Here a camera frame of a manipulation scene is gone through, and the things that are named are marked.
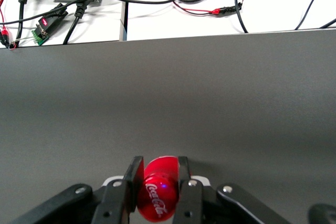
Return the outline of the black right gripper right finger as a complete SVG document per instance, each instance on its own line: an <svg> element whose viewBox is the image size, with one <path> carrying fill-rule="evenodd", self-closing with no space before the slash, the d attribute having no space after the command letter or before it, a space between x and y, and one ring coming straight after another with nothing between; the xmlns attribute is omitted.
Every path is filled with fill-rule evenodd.
<svg viewBox="0 0 336 224"><path fill-rule="evenodd" d="M179 200L173 223L289 223L234 183L216 188L192 178L188 158L178 157Z"/></svg>

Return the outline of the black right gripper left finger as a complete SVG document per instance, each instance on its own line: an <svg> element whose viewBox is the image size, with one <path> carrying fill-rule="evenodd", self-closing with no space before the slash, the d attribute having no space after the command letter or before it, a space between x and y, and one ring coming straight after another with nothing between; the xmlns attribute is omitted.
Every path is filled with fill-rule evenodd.
<svg viewBox="0 0 336 224"><path fill-rule="evenodd" d="M11 223L129 223L143 180L143 157L136 156L125 175L106 179L98 190L72 185Z"/></svg>

